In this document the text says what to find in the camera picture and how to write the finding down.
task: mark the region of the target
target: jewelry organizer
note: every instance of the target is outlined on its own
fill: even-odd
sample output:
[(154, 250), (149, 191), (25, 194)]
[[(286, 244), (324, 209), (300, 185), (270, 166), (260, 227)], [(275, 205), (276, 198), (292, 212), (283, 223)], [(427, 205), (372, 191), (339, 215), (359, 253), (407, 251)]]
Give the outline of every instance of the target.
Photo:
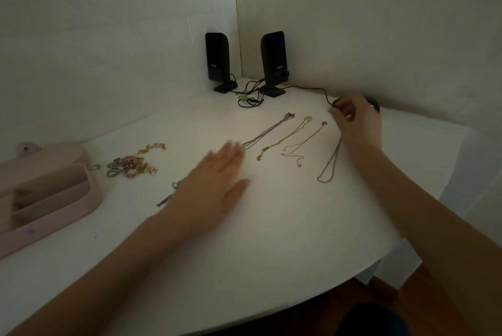
[(0, 259), (94, 211), (102, 193), (78, 143), (0, 165)]

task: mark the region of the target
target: jewelry box compartment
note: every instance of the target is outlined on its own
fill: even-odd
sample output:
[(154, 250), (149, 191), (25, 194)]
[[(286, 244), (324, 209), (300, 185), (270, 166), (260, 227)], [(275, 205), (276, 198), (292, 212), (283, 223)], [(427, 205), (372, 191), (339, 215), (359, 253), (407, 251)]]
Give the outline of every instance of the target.
[(0, 193), (0, 259), (94, 211), (103, 196), (84, 163)]

